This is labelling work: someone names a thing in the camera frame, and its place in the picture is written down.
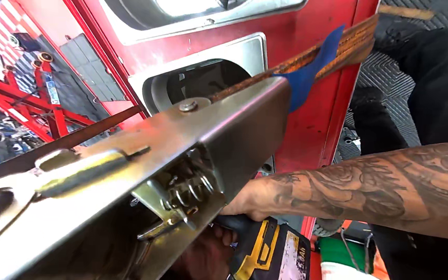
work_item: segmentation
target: hand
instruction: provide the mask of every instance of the hand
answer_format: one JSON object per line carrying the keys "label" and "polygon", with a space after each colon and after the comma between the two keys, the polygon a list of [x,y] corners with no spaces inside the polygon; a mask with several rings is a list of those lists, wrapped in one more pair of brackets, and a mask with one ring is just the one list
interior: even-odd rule
{"label": "hand", "polygon": [[272,195],[272,188],[267,177],[262,177],[249,181],[236,197],[224,207],[221,215],[246,214],[250,219],[262,221],[271,214],[268,211],[268,199]]}
{"label": "hand", "polygon": [[172,265],[171,270],[181,279],[225,280],[229,275],[228,262],[233,256],[229,246],[237,234],[216,224],[207,227]]}

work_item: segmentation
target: tattooed arm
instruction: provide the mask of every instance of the tattooed arm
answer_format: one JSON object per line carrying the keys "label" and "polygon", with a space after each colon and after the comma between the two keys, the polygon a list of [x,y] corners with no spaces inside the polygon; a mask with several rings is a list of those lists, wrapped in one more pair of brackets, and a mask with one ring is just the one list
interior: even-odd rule
{"label": "tattooed arm", "polygon": [[222,213],[350,219],[448,238],[448,143],[252,180]]}

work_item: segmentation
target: yellow wheel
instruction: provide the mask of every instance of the yellow wheel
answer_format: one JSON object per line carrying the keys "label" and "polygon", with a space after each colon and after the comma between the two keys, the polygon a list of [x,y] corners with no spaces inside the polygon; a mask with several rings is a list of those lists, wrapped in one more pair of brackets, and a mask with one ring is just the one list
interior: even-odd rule
{"label": "yellow wheel", "polygon": [[53,57],[51,56],[51,54],[48,54],[46,52],[41,52],[40,54],[37,55],[37,58],[42,62],[52,62],[53,61]]}
{"label": "yellow wheel", "polygon": [[32,65],[32,67],[34,67],[34,68],[41,68],[41,66],[42,66],[42,61],[40,61],[40,60],[34,60],[34,61],[31,63],[31,65]]}

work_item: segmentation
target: bolt head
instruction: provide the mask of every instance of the bolt head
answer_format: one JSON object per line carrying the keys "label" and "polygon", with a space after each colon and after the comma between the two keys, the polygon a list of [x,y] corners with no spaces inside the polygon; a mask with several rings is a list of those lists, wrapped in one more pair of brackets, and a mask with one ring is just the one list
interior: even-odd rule
{"label": "bolt head", "polygon": [[198,103],[196,101],[193,101],[191,103],[183,103],[179,105],[179,111],[187,112],[187,111],[193,111],[198,107]]}

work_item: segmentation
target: gray floor mat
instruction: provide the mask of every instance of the gray floor mat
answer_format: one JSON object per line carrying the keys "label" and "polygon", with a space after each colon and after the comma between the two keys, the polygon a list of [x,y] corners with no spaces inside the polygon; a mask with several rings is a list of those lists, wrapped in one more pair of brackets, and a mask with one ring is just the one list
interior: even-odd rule
{"label": "gray floor mat", "polygon": [[[430,8],[446,7],[448,0],[382,0],[381,3],[428,10]],[[410,22],[427,29],[448,29],[448,9],[441,10],[430,21],[411,19]],[[420,145],[416,127],[407,107],[407,99],[414,89],[414,85],[412,78],[402,73],[393,59],[378,52],[370,54],[364,61],[357,81],[357,86],[376,86],[385,93],[386,97],[383,104],[387,106],[390,116],[409,146]],[[347,113],[345,123],[350,127],[354,126],[352,113]],[[339,145],[342,155],[354,155],[354,153],[347,151],[350,148],[346,145]]]}

